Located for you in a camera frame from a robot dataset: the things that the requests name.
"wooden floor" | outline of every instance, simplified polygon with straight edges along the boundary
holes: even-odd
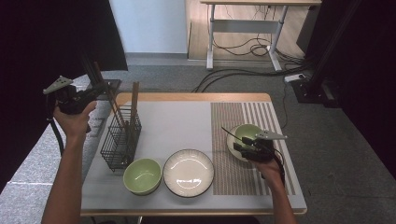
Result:
[[[190,41],[189,41],[189,59],[204,60],[209,42],[208,21],[210,17],[210,7],[200,4],[199,0],[190,0],[188,6],[191,18]],[[265,7],[265,6],[216,6],[215,18],[227,20],[271,20],[274,17],[278,21],[283,7]],[[308,7],[289,7],[288,14],[283,25],[283,29],[277,43],[277,49],[294,57],[303,58],[304,53],[296,45],[296,40],[303,26],[304,19],[308,12]],[[235,33],[214,33],[215,42],[222,47],[240,46],[257,38],[258,34],[235,34]],[[270,45],[271,35],[260,34],[261,45]],[[245,46],[230,49],[235,54],[245,54],[250,52],[250,47],[258,45],[257,40],[249,41]],[[264,49],[258,49],[258,54],[263,54]],[[247,55],[232,55],[224,49],[214,48],[215,61],[270,61],[267,55],[255,56],[251,53]]]

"white plate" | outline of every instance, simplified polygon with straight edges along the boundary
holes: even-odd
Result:
[[[195,197],[204,193],[212,184],[214,175],[212,161],[195,149],[176,152],[163,167],[166,186],[181,197]]]
[[[232,133],[233,135],[235,135],[236,129],[239,126],[233,127],[230,130],[230,133]],[[227,133],[227,148],[228,150],[240,161],[248,161],[247,159],[243,158],[241,153],[238,152],[237,150],[233,149],[233,143],[235,142],[235,137],[230,135],[229,133]]]

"table leg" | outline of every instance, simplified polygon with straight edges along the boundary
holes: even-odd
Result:
[[[271,61],[274,65],[274,68],[276,71],[282,70],[282,68],[280,67],[279,61],[277,60],[277,54],[276,54],[275,50],[276,50],[277,41],[279,40],[279,37],[280,37],[280,32],[282,31],[283,23],[285,22],[286,13],[288,12],[288,8],[289,8],[288,6],[283,6],[282,16],[277,23],[276,32],[275,32],[275,36],[273,38],[273,42],[272,42],[271,46],[267,47],[268,53],[271,57]]]
[[[215,6],[211,5],[210,25],[209,25],[209,46],[207,48],[206,69],[213,69],[213,25],[215,23]]]

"power strip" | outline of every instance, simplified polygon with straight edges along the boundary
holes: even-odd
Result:
[[[305,76],[303,74],[297,74],[297,75],[285,77],[286,82],[291,82],[291,81],[295,81],[295,80],[303,80],[303,79],[305,79]]]

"human arm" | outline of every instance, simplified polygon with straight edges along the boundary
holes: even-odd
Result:
[[[82,149],[90,112],[96,102],[89,103],[79,115],[66,115],[55,107],[53,116],[66,135],[64,154],[55,176],[41,223],[79,223],[82,186]]]
[[[265,177],[272,192],[275,224],[295,224],[297,220],[290,206],[288,195],[280,177],[280,170],[275,160],[268,162],[251,161]]]

